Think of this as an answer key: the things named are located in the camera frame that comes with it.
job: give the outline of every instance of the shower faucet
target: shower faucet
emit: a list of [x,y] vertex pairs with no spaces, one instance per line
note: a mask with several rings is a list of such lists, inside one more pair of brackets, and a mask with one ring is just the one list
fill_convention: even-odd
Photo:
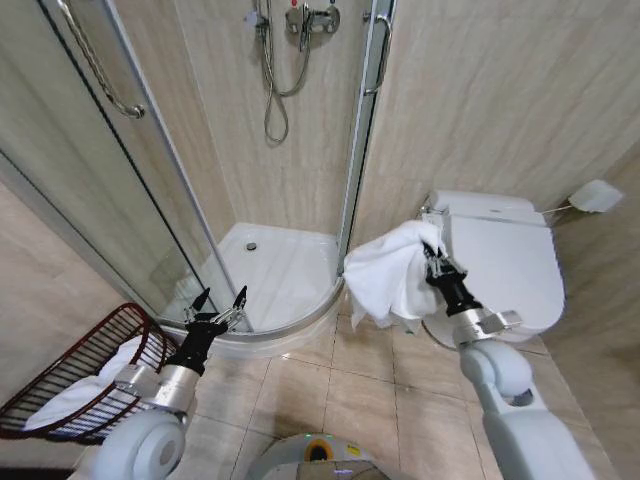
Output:
[[298,48],[301,52],[307,47],[311,33],[335,33],[340,26],[340,11],[333,5],[325,10],[314,10],[307,3],[302,7],[297,7],[294,2],[292,5],[285,13],[285,25],[287,32],[300,35]]

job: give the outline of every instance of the tiled wall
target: tiled wall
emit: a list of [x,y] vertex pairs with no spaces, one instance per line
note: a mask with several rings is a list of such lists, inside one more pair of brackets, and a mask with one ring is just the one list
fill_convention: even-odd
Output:
[[[195,152],[197,160],[188,166],[202,184],[199,197],[207,182],[213,185],[223,175],[235,221],[336,233],[368,2],[339,3],[339,30],[314,37],[304,87],[284,100],[290,133],[277,147],[263,131],[261,47],[243,22],[253,9],[251,0],[116,3],[168,123],[176,125],[178,137],[189,135],[182,131],[188,124],[200,132],[191,143],[210,145]],[[276,78],[284,89],[292,85],[302,56],[285,35],[290,2],[272,4]],[[193,104],[192,111],[182,101]],[[275,105],[272,125],[281,131]],[[211,166],[217,162],[222,172]],[[215,207],[207,210],[209,218],[216,215]]]
[[236,219],[175,5],[167,0],[115,3],[200,206],[221,240]]
[[557,205],[640,131],[640,1],[397,2],[354,244],[432,188]]
[[[102,278],[0,183],[0,403],[122,303]],[[0,442],[0,466],[69,468],[82,447]]]
[[556,245],[567,291],[545,343],[623,479],[640,471],[640,142],[608,180],[603,215],[567,215]]

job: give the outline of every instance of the toilet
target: toilet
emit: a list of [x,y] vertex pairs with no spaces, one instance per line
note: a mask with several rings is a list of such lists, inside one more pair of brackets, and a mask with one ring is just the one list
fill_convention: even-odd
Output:
[[[467,289],[485,306],[515,310],[522,324],[503,333],[525,342],[551,328],[564,309],[564,286],[553,236],[541,213],[523,198],[433,191],[422,220],[442,227],[449,255],[468,271]],[[423,323],[440,343],[454,347],[445,306]]]

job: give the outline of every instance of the shower hose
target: shower hose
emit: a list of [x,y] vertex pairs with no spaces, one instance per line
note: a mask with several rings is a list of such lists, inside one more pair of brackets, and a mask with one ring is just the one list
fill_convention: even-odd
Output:
[[[307,66],[309,65],[309,53],[311,52],[311,28],[302,28],[300,31],[300,35],[305,35],[305,38],[301,39],[304,40],[304,61],[298,79],[290,89],[278,89],[278,84],[275,78],[273,35],[271,32],[271,26],[273,25],[273,22],[271,21],[271,0],[266,0],[266,5],[266,16],[269,23],[266,28],[260,31],[260,37],[262,40],[262,73],[264,75],[264,80],[269,91],[267,106],[264,112],[264,133],[270,141],[272,141],[276,145],[280,145],[282,142],[284,142],[285,138],[287,138],[287,135],[289,134],[289,116],[287,115],[287,109],[285,108],[282,99],[295,95],[304,84],[304,79],[307,74]],[[274,135],[271,132],[270,128],[271,113],[274,103],[280,110],[280,113],[282,114],[282,120],[284,122],[284,132],[282,132],[282,135],[279,137],[277,135]]]

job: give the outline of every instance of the shower enclosure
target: shower enclosure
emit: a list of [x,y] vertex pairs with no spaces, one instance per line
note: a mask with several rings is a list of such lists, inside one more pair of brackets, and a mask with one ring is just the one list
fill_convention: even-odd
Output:
[[[391,41],[393,2],[337,1],[339,29],[307,33],[305,59],[289,3],[269,3],[273,77],[243,22],[251,1],[0,7],[3,182],[178,336],[204,288],[222,311],[247,285],[246,323],[214,342],[235,356],[285,352],[337,314]],[[300,88],[277,100],[288,136],[273,142],[268,80],[291,85],[302,62]],[[184,113],[189,99],[200,117]],[[283,118],[271,112],[270,128]]]

